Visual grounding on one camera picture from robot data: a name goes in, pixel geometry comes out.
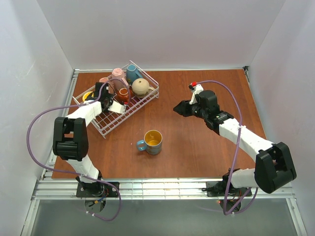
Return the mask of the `blue mug with yellow inside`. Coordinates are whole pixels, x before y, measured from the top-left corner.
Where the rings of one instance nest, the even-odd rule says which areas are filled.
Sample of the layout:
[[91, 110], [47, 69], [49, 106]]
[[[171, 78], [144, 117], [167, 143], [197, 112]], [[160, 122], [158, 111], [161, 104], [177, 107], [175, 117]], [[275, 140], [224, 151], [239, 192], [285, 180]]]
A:
[[162, 134], [157, 130], [150, 130], [145, 133], [143, 140], [137, 142], [139, 151], [146, 151], [150, 155], [157, 155], [162, 149]]

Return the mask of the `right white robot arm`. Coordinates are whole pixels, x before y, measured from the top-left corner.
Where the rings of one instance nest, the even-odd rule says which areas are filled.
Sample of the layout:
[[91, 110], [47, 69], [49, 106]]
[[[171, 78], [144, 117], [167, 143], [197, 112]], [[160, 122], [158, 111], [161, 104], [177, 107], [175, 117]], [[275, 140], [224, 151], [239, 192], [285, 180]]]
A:
[[230, 170], [213, 190], [258, 187], [270, 194], [296, 179], [292, 156], [285, 143], [275, 144], [241, 126], [233, 115], [220, 109], [213, 91], [205, 90], [193, 96], [192, 101], [183, 100], [173, 110], [184, 117], [203, 119], [210, 130], [238, 145], [255, 162], [253, 169]]

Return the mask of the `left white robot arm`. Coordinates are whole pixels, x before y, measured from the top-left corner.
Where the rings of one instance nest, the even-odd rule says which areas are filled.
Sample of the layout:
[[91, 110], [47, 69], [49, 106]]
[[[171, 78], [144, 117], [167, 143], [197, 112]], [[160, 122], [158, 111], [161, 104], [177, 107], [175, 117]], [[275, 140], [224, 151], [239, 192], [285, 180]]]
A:
[[83, 183], [101, 180], [101, 172], [88, 156], [87, 126], [103, 111], [106, 99], [111, 98], [107, 83], [96, 83], [96, 96], [85, 100], [78, 109], [66, 117], [58, 117], [54, 123], [53, 153], [67, 162]]

